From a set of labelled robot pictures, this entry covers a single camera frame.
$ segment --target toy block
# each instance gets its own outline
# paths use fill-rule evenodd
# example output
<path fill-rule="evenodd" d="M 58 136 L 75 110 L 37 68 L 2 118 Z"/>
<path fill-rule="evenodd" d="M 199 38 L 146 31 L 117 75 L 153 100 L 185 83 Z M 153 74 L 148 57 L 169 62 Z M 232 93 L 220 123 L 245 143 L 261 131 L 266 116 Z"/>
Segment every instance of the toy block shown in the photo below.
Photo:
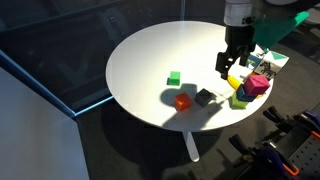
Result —
<path fill-rule="evenodd" d="M 168 85 L 179 86 L 180 85 L 180 72 L 171 71 L 168 79 Z"/>
<path fill-rule="evenodd" d="M 265 51 L 262 50 L 259 46 L 256 46 L 255 50 L 250 53 L 246 66 L 251 70 L 255 69 L 264 56 Z"/>
<path fill-rule="evenodd" d="M 187 93 L 178 94 L 174 98 L 174 104 L 178 111 L 182 111 L 184 109 L 187 109 L 191 106 L 192 101 Z"/>
<path fill-rule="evenodd" d="M 269 87 L 269 81 L 263 75 L 251 75 L 243 84 L 243 89 L 248 96 L 264 94 Z"/>
<path fill-rule="evenodd" d="M 202 89 L 196 94 L 195 101 L 198 103 L 200 106 L 205 107 L 206 105 L 209 104 L 209 102 L 212 100 L 213 94 L 206 89 Z"/>
<path fill-rule="evenodd" d="M 236 91 L 236 94 L 237 94 L 237 99 L 239 101 L 244 101 L 244 102 L 252 102 L 253 100 L 255 100 L 257 98 L 257 96 L 249 96 L 244 88 L 243 88 L 243 84 L 241 84 L 239 86 L 239 88 L 237 89 Z"/>
<path fill-rule="evenodd" d="M 231 75 L 228 75 L 227 81 L 234 90 L 237 90 L 241 85 L 241 82 Z"/>
<path fill-rule="evenodd" d="M 237 93 L 236 91 L 234 91 L 234 93 L 231 96 L 231 103 L 230 103 L 231 108 L 235 107 L 235 108 L 245 109 L 248 104 L 249 102 L 239 101 L 237 98 Z"/>
<path fill-rule="evenodd" d="M 280 72 L 288 60 L 289 57 L 285 55 L 276 53 L 274 51 L 269 51 L 260 61 L 259 65 L 256 66 L 254 72 L 264 75 L 270 80 Z"/>

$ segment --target green block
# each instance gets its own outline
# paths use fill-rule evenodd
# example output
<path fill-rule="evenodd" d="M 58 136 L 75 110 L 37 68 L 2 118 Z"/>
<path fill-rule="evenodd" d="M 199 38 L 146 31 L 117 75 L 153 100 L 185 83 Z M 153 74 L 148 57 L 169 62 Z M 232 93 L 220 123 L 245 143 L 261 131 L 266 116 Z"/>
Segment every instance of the green block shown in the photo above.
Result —
<path fill-rule="evenodd" d="M 249 102 L 239 101 L 237 98 L 236 91 L 232 94 L 231 97 L 231 107 L 245 109 Z"/>
<path fill-rule="evenodd" d="M 170 72 L 168 85 L 172 85 L 172 86 L 180 85 L 180 72 L 175 72 L 175 71 Z"/>

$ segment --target pink block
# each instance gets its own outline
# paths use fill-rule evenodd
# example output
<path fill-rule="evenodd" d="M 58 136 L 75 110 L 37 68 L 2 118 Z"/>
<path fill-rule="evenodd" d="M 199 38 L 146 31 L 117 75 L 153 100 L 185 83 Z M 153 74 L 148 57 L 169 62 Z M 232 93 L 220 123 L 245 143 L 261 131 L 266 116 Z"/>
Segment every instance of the pink block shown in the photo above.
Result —
<path fill-rule="evenodd" d="M 264 75 L 251 75 L 243 85 L 244 91 L 249 96 L 263 94 L 269 87 L 269 81 Z"/>

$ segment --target white round table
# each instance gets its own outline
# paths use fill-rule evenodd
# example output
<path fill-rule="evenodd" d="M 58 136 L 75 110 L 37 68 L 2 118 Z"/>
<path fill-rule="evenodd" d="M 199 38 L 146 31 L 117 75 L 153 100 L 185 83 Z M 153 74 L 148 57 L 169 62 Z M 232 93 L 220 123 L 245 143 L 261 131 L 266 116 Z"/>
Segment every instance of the white round table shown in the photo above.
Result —
<path fill-rule="evenodd" d="M 246 109 L 233 109 L 234 89 L 215 71 L 218 52 L 224 52 L 225 27 L 196 21 L 178 21 L 142 29 L 117 46 L 106 67 L 106 80 L 115 100 L 130 114 L 148 124 L 180 131 L 193 161 L 199 155 L 191 132 L 237 123 L 263 105 L 271 87 Z M 180 72 L 180 86 L 167 85 L 171 71 Z M 239 66 L 229 71 L 239 80 L 251 70 Z M 194 99 L 202 88 L 215 99 L 204 108 Z M 186 92 L 193 100 L 183 111 L 174 108 L 174 97 Z"/>

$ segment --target dark floor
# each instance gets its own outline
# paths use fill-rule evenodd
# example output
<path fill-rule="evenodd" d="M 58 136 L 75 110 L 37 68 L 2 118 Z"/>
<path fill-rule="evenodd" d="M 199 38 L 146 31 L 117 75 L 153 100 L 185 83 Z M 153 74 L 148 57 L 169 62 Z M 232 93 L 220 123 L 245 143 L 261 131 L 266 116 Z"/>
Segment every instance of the dark floor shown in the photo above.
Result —
<path fill-rule="evenodd" d="M 233 179 L 244 167 L 232 167 L 240 154 L 229 144 L 229 137 L 237 133 L 245 144 L 257 145 L 275 130 L 274 124 L 262 116 L 263 110 L 274 105 L 283 115 L 294 115 L 311 110 L 320 102 L 320 65 L 310 58 L 319 50 L 303 49 L 302 53 L 297 53 L 292 50 L 296 34 L 290 36 L 282 41 L 286 46 L 277 44 L 271 49 L 290 59 L 275 78 L 266 103 L 239 123 L 193 133 L 199 162 L 189 159 L 181 133 L 144 124 L 121 110 L 114 101 L 81 115 L 78 125 L 90 179 Z M 319 47 L 312 43 L 309 46 L 303 48 Z"/>

